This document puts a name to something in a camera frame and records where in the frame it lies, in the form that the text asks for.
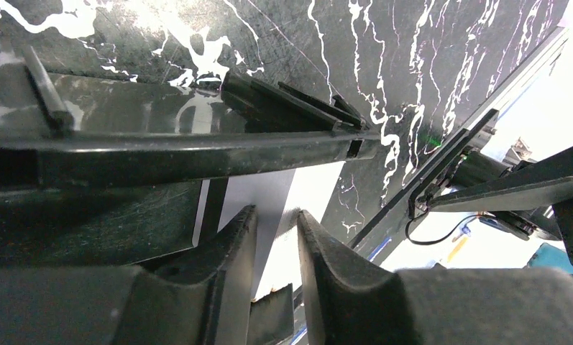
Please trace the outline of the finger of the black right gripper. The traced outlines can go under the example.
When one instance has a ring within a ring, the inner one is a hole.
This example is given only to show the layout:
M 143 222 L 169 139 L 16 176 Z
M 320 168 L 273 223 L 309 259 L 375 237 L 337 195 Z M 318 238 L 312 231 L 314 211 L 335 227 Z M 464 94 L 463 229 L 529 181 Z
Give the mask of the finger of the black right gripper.
M 573 265 L 573 146 L 503 178 L 429 202 L 438 212 L 526 211 L 551 206 Z

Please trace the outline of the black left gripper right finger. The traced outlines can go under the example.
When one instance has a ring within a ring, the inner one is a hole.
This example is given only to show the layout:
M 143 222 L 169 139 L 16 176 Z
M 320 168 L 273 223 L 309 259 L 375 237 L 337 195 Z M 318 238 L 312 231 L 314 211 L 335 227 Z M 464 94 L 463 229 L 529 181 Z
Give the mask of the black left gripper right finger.
M 310 344 L 573 344 L 573 277 L 553 268 L 388 272 L 297 216 Z

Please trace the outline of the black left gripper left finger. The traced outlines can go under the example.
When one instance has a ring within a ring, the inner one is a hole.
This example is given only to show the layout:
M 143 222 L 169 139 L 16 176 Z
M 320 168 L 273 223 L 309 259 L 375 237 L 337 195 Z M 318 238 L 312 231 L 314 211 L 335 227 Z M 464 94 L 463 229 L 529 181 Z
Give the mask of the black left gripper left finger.
M 245 344 L 257 210 L 154 271 L 0 269 L 0 344 Z

